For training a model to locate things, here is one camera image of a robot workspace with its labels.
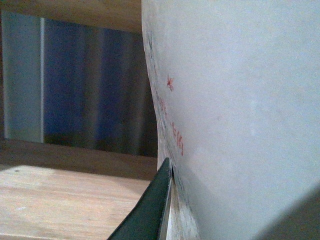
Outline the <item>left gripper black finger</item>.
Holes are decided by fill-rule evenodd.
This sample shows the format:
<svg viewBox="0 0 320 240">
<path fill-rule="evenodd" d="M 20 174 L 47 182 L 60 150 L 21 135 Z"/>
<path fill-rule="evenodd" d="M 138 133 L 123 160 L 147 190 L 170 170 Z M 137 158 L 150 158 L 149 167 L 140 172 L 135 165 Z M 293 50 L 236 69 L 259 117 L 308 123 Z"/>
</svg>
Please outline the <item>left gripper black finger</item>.
<svg viewBox="0 0 320 240">
<path fill-rule="evenodd" d="M 165 240 L 171 205 L 172 162 L 166 158 L 141 198 L 109 240 Z"/>
</svg>

